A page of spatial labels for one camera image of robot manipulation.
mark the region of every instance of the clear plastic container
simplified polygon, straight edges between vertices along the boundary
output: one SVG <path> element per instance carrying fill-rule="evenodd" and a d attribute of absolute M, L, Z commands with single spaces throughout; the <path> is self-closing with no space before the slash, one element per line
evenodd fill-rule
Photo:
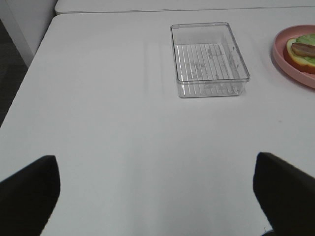
<path fill-rule="evenodd" d="M 171 26 L 182 98 L 236 96 L 250 75 L 228 23 Z"/>

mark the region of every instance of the gray floor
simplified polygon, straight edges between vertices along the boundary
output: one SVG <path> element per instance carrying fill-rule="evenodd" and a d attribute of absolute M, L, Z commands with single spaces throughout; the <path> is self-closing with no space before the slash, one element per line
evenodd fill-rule
<path fill-rule="evenodd" d="M 0 126 L 26 72 L 27 67 L 0 21 Z"/>

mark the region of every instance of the tabletop surface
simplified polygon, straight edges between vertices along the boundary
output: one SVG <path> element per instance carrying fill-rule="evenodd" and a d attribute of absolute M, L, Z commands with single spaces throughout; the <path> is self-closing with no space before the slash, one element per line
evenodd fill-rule
<path fill-rule="evenodd" d="M 58 0 L 57 14 L 315 6 L 314 0 Z"/>
<path fill-rule="evenodd" d="M 0 179 L 57 157 L 61 194 L 43 236 L 261 235 L 256 155 L 315 176 L 315 92 L 271 60 L 275 35 L 314 11 L 57 16 L 0 128 Z M 251 75 L 245 93 L 179 98 L 170 26 L 221 21 Z"/>

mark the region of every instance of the pink plate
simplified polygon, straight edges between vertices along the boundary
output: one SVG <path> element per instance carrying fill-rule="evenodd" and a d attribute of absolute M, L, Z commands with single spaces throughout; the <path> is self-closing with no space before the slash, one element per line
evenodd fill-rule
<path fill-rule="evenodd" d="M 301 72 L 284 59 L 284 47 L 286 46 L 286 42 L 290 38 L 297 38 L 310 33 L 315 33 L 315 25 L 292 26 L 282 30 L 275 37 L 272 54 L 278 66 L 286 74 L 307 86 L 315 88 L 315 74 Z"/>

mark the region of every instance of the sausage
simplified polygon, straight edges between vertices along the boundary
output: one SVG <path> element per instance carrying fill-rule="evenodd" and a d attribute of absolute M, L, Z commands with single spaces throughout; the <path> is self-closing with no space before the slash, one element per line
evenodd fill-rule
<path fill-rule="evenodd" d="M 292 51 L 302 57 L 315 58 L 315 46 L 304 43 L 292 43 Z"/>

